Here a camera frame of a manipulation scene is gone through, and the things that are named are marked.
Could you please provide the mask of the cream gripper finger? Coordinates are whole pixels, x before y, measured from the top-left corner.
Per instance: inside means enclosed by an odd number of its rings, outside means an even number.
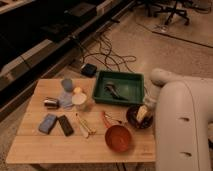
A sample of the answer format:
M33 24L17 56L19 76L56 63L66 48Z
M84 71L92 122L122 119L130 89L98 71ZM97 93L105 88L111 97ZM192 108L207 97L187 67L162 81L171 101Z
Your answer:
M148 113L148 108L145 105L141 106L136 115L136 120L138 122L142 122L147 113Z

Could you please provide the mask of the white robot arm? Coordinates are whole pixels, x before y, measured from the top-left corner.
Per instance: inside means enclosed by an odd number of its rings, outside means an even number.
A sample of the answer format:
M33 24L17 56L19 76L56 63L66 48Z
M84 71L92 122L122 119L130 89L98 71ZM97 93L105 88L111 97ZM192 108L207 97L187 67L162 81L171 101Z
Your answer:
M213 78L155 68L145 103L155 111L156 171L211 171Z

